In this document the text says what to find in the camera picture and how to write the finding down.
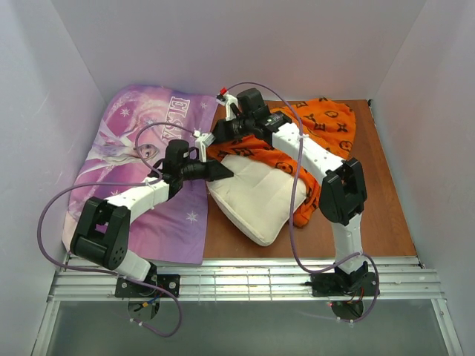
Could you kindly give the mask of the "cream white pillow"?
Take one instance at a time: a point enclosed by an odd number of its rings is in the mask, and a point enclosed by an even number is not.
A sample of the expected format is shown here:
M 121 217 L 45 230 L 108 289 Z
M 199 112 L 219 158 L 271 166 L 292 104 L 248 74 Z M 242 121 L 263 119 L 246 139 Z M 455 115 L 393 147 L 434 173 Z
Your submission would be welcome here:
M 221 163 L 233 176 L 207 184 L 212 198 L 251 241 L 273 244 L 289 219 L 294 177 L 243 156 L 228 155 Z

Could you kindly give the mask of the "orange black patterned pillowcase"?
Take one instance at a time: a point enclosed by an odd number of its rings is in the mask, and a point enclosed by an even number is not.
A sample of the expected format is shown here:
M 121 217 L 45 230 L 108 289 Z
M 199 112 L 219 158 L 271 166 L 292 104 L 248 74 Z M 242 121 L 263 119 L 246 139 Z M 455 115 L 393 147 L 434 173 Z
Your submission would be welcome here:
M 348 159 L 356 135 L 356 116 L 353 109 L 344 103 L 324 97 L 297 102 L 292 107 L 300 116 L 304 133 L 309 138 L 330 153 Z M 254 136 L 213 144 L 207 148 L 207 156 L 218 161 L 228 154 L 265 163 L 290 175 L 294 174 L 293 170 L 297 167 L 295 160 Z M 306 199 L 296 209 L 293 222 L 295 226 L 301 228 L 309 222 L 312 213 L 318 207 L 321 187 L 304 168 L 300 170 L 299 179 L 306 186 Z

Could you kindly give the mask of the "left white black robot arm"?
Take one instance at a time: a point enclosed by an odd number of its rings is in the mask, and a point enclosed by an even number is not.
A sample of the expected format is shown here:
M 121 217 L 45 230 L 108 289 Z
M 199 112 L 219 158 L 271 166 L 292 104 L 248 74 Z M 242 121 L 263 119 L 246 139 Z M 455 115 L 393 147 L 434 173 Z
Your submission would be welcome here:
M 152 264 L 128 249 L 130 225 L 156 205 L 168 202 L 185 181 L 214 182 L 233 177 L 221 162 L 192 159 L 185 140 L 174 139 L 165 156 L 141 185 L 113 197 L 91 197 L 84 204 L 70 244 L 73 254 L 108 271 L 139 282 L 152 275 Z

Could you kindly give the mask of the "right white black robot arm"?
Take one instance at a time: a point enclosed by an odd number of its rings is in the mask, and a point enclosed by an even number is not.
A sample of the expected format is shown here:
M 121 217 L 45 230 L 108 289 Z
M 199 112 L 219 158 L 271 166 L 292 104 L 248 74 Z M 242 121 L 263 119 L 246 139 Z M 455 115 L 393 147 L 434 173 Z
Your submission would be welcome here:
M 266 143 L 269 151 L 279 151 L 295 161 L 295 178 L 304 171 L 318 183 L 318 207 L 332 224 L 336 262 L 311 271 L 312 282 L 331 282 L 344 294 L 359 291 L 368 274 L 361 242 L 361 217 L 367 199 L 361 163 L 333 154 L 310 137 L 312 131 L 304 121 L 312 120 L 313 115 L 298 113 L 303 104 L 290 105 L 290 115 L 272 113 L 256 88 L 237 96 L 223 88 L 217 101 L 225 107 L 226 117 L 218 120 L 212 131 L 216 143 L 253 136 Z

